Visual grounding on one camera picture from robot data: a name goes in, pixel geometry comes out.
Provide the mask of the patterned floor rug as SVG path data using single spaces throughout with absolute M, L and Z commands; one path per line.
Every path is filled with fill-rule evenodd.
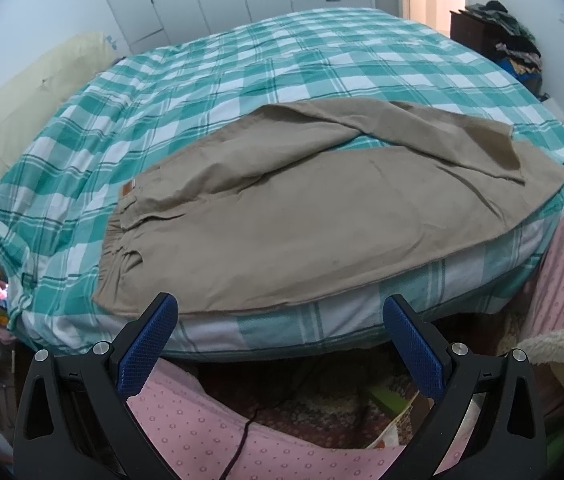
M 400 365 L 341 358 L 215 363 L 195 376 L 237 414 L 322 448 L 407 444 L 434 406 Z

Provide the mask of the khaki pants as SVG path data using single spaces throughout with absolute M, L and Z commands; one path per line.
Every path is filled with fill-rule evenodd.
M 503 122 L 401 101 L 272 104 L 137 174 L 107 221 L 94 302 L 136 316 L 295 306 L 512 231 L 564 165 Z

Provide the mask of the dark wooden cabinet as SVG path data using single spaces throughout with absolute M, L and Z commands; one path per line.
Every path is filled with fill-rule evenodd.
M 451 11 L 450 15 L 450 38 L 486 58 L 492 58 L 500 39 L 498 27 L 472 14 Z

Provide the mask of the pile of dark clothes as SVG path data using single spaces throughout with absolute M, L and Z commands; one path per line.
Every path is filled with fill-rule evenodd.
M 539 99 L 542 96 L 543 63 L 532 32 L 498 0 L 468 4 L 462 13 L 481 26 L 479 52 Z

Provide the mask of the cream padded headboard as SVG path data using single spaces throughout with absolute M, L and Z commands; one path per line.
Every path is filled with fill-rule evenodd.
M 118 58 L 103 32 L 73 36 L 0 87 L 0 179 L 78 89 Z

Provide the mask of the pink dotted pajama trousers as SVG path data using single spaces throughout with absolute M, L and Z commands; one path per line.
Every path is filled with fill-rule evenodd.
M 564 220 L 542 263 L 518 344 L 564 329 Z M 175 365 L 159 362 L 130 410 L 188 479 L 386 479 L 407 446 L 320 448 L 230 412 Z

